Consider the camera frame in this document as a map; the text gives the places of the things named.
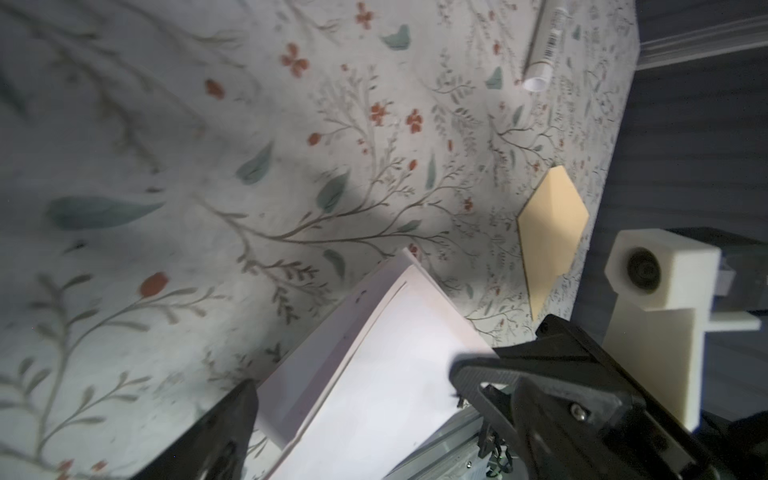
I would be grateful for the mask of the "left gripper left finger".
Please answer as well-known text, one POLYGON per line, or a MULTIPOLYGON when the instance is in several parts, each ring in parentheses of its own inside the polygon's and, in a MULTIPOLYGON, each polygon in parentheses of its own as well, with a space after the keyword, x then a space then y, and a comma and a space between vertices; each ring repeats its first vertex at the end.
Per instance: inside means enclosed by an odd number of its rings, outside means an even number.
POLYGON ((256 382, 242 381, 132 479, 240 479, 258 407, 256 382))

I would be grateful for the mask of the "white paper letter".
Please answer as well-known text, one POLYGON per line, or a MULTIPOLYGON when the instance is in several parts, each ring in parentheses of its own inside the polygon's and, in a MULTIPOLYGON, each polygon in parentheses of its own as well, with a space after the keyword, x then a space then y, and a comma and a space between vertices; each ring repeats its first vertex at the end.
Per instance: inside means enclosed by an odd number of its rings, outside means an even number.
POLYGON ((458 410, 449 380, 492 348, 407 250, 368 274, 259 386, 272 479, 382 479, 458 410))

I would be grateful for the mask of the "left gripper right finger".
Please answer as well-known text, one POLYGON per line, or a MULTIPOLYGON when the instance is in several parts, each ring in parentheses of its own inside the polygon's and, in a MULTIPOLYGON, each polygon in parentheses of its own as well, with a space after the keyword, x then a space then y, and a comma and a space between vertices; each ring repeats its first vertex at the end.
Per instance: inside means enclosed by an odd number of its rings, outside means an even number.
POLYGON ((717 479, 715 459, 576 325, 548 315, 536 339, 460 356, 449 380, 482 417, 479 458, 531 479, 717 479))

